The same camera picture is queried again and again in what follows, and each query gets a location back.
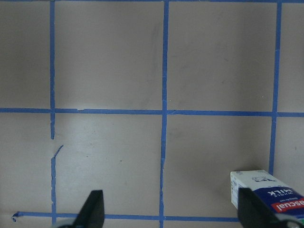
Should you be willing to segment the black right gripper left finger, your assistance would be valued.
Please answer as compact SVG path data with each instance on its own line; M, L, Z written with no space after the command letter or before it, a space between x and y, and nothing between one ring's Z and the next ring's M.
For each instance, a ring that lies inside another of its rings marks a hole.
M102 228L105 222L104 197L102 190L90 192L72 228Z

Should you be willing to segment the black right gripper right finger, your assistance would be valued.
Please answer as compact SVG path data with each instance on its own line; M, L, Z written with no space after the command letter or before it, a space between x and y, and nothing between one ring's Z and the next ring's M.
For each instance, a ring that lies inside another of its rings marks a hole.
M250 189L238 190L238 220L244 228L287 228L288 221L279 219Z

